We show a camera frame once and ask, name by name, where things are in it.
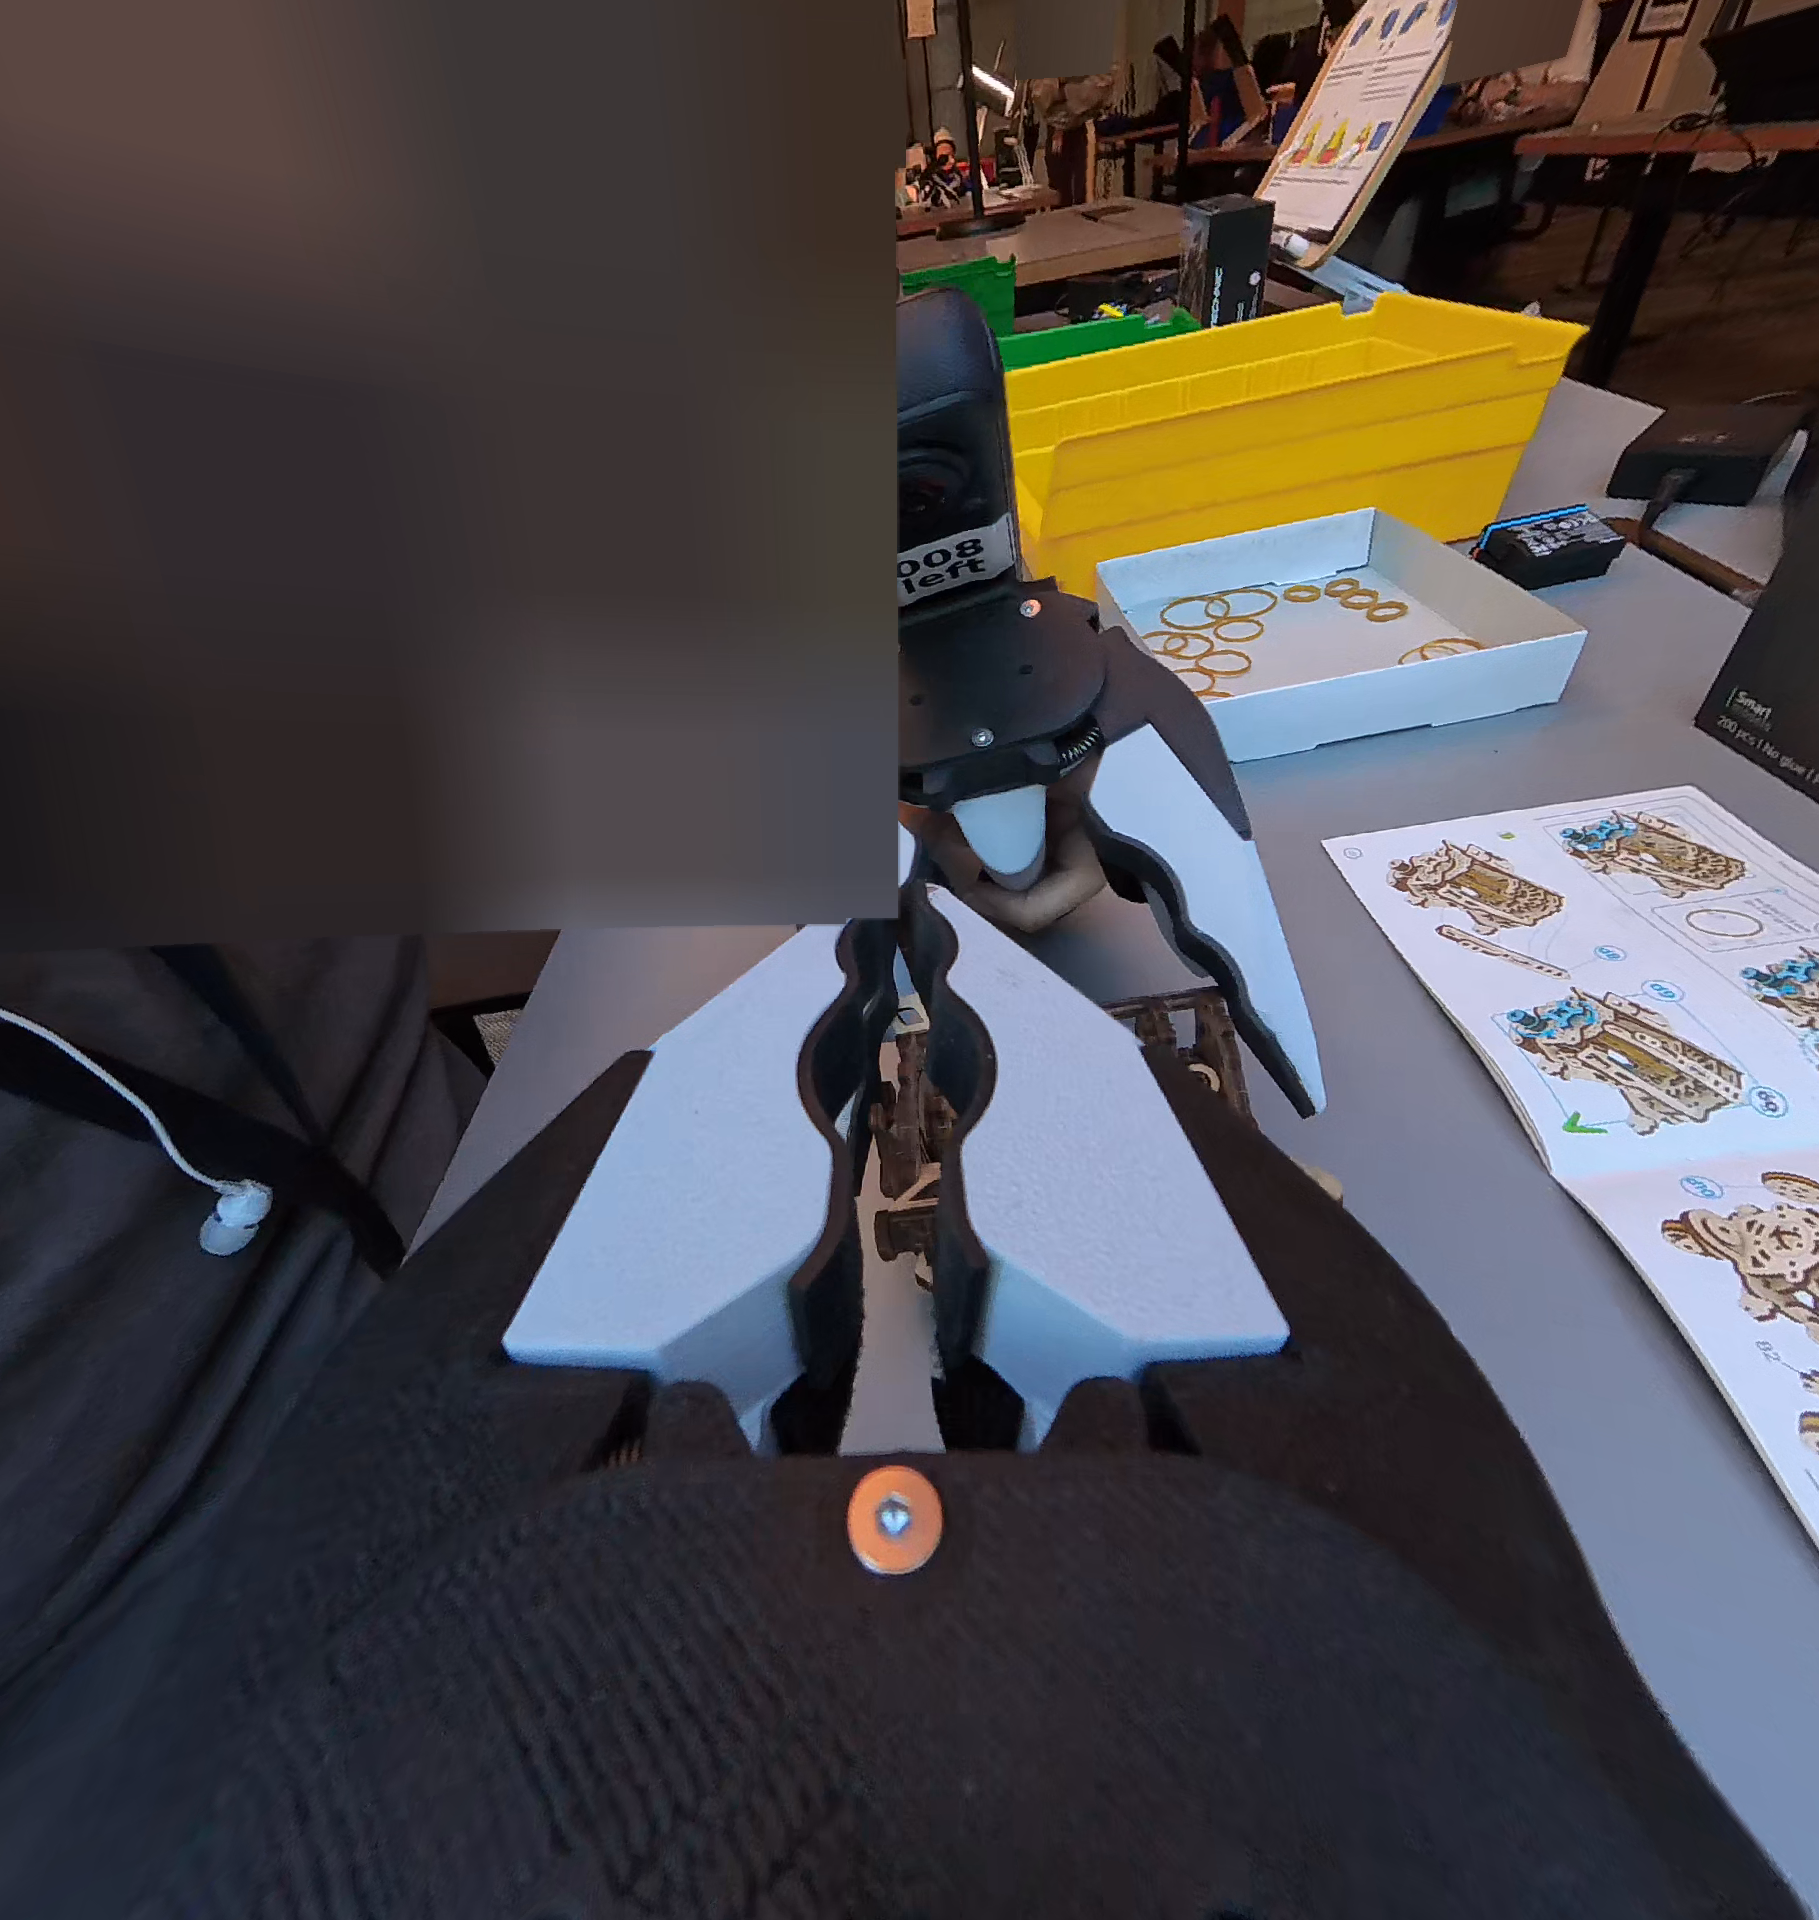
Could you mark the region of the illustrated poster board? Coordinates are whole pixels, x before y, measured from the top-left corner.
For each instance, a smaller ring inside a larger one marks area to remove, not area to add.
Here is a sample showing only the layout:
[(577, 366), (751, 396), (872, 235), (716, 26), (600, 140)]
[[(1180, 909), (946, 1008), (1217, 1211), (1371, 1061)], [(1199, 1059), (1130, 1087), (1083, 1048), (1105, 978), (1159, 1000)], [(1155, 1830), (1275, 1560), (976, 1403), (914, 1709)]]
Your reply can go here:
[(1312, 277), (1366, 212), (1445, 81), (1455, 3), (1358, 4), (1258, 185), (1272, 258)]

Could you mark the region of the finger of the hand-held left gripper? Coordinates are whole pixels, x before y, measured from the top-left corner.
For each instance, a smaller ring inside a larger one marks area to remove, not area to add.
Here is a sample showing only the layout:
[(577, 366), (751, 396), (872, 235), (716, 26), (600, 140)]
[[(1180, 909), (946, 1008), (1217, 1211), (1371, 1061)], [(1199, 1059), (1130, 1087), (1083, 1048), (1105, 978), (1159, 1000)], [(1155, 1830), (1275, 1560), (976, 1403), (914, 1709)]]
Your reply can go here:
[(1096, 746), (1065, 781), (1062, 849), (1092, 850), (1096, 883), (1130, 876), (1162, 907), (1163, 935), (1229, 997), (1261, 1068), (1312, 1118), (1326, 1081), (1305, 994), (1232, 762), (1205, 702), (1122, 631), (1073, 631), (1096, 685), (1081, 719)]

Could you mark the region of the yellow plastic bin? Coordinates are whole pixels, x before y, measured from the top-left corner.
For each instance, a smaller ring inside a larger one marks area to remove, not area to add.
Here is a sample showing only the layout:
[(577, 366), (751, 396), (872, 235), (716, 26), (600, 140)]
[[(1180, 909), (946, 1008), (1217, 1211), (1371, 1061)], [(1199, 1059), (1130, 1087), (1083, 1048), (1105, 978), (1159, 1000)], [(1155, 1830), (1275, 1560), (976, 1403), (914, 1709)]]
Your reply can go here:
[(1243, 400), (1480, 363), (1554, 381), (1584, 333), (1579, 322), (1393, 291), (1354, 314), (1304, 306), (1010, 371), (1010, 433), (1027, 450)]
[(1484, 355), (1022, 445), (1024, 555), (1089, 594), (1102, 561), (1358, 509), (1462, 541), (1495, 519), (1558, 379)]

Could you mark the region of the white cardboard tray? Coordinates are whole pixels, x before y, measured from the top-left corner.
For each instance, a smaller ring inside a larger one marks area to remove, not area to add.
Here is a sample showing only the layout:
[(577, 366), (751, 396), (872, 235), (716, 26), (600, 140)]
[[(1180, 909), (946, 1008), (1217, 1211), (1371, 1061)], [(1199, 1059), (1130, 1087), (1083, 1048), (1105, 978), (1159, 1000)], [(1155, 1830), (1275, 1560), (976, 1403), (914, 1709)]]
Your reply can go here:
[(1236, 762), (1336, 741), (1442, 727), (1562, 698), (1587, 631), (1423, 530), (1378, 509), (1298, 519), (1096, 565), (1105, 618), (1141, 644), (1168, 599), (1326, 581), (1374, 571), (1425, 607), (1488, 642), (1480, 653), (1401, 665), (1299, 687), (1204, 698)]

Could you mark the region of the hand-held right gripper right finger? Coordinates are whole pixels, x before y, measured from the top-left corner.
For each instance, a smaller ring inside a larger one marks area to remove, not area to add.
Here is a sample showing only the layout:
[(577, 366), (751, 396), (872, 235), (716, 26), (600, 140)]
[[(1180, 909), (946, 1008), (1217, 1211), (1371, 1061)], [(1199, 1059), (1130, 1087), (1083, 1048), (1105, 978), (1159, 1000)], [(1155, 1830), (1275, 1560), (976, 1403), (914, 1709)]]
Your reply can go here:
[(1286, 1321), (1136, 1036), (949, 891), (910, 889), (941, 1148), (951, 1448), (1038, 1448), (1088, 1380), (1270, 1357)]

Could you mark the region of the assembly instruction sheet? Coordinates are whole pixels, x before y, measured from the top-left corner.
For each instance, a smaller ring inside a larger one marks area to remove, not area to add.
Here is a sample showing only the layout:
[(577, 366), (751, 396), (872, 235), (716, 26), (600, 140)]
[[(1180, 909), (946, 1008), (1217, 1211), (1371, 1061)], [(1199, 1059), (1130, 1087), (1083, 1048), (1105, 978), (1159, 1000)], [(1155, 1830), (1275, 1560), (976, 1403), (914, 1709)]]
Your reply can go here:
[(1819, 1552), (1819, 875), (1695, 785), (1325, 849)]

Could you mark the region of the person's left hand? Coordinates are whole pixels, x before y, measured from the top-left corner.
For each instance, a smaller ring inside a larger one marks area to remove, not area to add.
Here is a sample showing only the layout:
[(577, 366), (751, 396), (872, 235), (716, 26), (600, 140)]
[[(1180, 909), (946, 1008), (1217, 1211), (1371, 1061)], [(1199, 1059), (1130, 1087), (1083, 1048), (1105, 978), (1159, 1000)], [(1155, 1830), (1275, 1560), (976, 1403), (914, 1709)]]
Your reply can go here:
[(1022, 785), (954, 811), (901, 810), (944, 884), (1007, 932), (1042, 932), (1107, 887), (1085, 828), (1085, 803), (1067, 783)]

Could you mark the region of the wooden mechanical model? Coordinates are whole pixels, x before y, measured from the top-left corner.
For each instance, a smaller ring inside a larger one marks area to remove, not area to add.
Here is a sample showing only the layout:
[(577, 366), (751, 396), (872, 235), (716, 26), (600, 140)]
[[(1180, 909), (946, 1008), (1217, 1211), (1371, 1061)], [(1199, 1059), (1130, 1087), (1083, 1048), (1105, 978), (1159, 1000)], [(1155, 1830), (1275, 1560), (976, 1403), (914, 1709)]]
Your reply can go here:
[[(1122, 997), (1105, 1002), (1105, 1013), (1126, 1024), (1141, 1046), (1170, 1046), (1221, 1107), (1253, 1118), (1239, 1037), (1219, 989)], [(941, 1161), (956, 1121), (951, 1105), (926, 1078), (928, 1026), (923, 997), (912, 988), (900, 989), (898, 1019), (889, 1030), (898, 1064), (872, 1102), (882, 1195), (874, 1211), (876, 1255), (885, 1261), (912, 1259), (925, 1294), (935, 1290)]]

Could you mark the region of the black blue-edged battery pack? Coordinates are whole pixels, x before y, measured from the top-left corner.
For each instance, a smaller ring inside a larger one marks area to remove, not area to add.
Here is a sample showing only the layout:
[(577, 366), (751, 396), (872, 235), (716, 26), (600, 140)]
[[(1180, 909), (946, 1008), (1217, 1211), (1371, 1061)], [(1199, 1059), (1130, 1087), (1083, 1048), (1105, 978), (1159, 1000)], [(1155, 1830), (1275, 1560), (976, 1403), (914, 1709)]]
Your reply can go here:
[(1558, 589), (1608, 574), (1624, 537), (1587, 506), (1493, 521), (1473, 543), (1473, 561), (1526, 592)]

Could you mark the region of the black power adapter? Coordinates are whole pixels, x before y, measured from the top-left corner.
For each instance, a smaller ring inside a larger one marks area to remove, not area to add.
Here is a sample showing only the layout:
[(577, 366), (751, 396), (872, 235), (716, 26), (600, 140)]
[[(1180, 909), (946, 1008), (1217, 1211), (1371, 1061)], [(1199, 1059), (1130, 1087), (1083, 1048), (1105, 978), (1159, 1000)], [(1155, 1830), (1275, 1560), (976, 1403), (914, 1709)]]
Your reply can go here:
[(1605, 496), (1657, 506), (1749, 508), (1786, 493), (1816, 405), (1801, 396), (1666, 408), (1626, 442)]

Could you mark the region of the green plastic bin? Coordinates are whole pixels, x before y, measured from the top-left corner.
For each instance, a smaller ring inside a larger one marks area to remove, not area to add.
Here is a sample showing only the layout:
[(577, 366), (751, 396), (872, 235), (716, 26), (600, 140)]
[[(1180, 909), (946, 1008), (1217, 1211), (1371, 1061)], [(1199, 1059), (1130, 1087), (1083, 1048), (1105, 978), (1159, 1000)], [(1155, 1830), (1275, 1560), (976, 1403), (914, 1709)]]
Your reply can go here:
[(1202, 328), (1192, 314), (1174, 306), (1162, 314), (1100, 314), (1085, 322), (998, 333), (995, 344), (1007, 371), (1027, 371), (1095, 352), (1159, 344)]
[(900, 291), (912, 297), (940, 287), (951, 287), (970, 297), (986, 314), (998, 338), (1014, 333), (1016, 262), (1007, 256), (983, 256), (900, 275)]

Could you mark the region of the black model kit box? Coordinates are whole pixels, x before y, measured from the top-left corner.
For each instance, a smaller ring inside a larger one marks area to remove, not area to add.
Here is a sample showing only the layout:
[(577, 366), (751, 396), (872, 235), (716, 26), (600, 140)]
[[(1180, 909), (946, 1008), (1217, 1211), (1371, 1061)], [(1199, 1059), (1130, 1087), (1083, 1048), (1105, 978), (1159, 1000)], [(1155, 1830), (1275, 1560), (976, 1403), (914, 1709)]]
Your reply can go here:
[(1819, 413), (1784, 513), (1781, 559), (1694, 724), (1819, 805)]

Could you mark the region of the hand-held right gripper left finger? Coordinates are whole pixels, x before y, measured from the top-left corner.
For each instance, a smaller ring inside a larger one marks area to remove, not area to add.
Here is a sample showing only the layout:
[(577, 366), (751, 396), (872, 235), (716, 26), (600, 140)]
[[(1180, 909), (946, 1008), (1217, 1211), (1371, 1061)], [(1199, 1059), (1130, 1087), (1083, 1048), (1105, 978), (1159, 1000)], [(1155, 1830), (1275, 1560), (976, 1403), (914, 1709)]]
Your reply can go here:
[(872, 922), (805, 927), (656, 1042), (506, 1353), (705, 1382), (753, 1448), (837, 1453), (869, 1099)]

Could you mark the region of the background wooden desk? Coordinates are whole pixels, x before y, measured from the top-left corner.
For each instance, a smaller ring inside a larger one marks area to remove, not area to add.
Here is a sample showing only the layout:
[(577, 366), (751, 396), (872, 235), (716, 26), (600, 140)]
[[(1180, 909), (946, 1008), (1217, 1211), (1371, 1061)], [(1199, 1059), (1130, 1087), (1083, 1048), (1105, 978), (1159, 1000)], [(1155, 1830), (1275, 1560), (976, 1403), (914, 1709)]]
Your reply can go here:
[(1615, 127), (1532, 132), (1532, 196), (1548, 208), (1595, 205), (1623, 216), (1576, 379), (1608, 387), (1634, 331), (1668, 228), (1708, 218), (1819, 221), (1819, 119), (1732, 126), (1707, 113)]

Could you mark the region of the small black carton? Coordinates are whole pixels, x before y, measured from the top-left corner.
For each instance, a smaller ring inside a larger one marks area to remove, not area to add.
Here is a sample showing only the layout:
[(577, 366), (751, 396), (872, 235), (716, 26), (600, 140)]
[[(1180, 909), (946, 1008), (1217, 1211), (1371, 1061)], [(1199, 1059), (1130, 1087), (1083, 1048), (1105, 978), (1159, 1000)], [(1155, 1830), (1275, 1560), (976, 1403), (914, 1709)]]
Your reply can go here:
[(1199, 327), (1229, 327), (1261, 314), (1272, 256), (1269, 200), (1227, 195), (1185, 205), (1179, 294)]

